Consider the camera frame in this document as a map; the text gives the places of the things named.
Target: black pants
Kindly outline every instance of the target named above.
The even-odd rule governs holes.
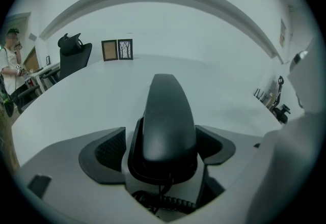
[[[18,95],[22,92],[26,91],[28,87],[23,84],[20,88],[16,89],[14,93],[10,95],[10,99],[14,101],[14,103],[17,105],[18,112],[21,114],[21,108],[28,104],[30,101],[32,101],[32,97],[30,95],[26,95],[22,98],[18,98]]]

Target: chair armrest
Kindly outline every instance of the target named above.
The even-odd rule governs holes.
[[[45,75],[42,76],[43,79],[48,78],[49,76],[52,76],[54,74],[57,74],[60,71],[60,67],[55,68],[51,70],[49,73],[46,73]]]
[[[22,97],[24,97],[24,96],[30,94],[31,92],[37,90],[38,88],[40,88],[39,85],[34,86],[34,87],[32,87],[32,88],[29,88],[28,90],[26,90],[26,91],[20,93],[20,94],[18,95],[18,99],[20,99],[20,98],[22,98]]]

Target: black cap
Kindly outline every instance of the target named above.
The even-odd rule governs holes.
[[[15,33],[15,34],[18,34],[18,33],[19,33],[19,29],[17,29],[17,28],[9,29],[8,32],[7,32],[7,35],[8,35],[9,33]]]

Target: white t-shirt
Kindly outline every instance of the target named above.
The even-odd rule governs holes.
[[[11,69],[16,70],[17,56],[16,54],[9,49],[2,48],[0,50],[0,72],[4,67],[9,67]],[[25,80],[23,76],[15,76],[15,75],[5,75],[4,77],[5,88],[8,95],[11,95],[16,89],[20,88],[23,84],[25,84]]]

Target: wooden floor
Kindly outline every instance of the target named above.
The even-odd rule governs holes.
[[[11,126],[17,120],[19,115],[17,107],[15,107],[13,116],[9,118],[0,106],[0,153],[11,174],[14,174],[19,168],[11,133]]]

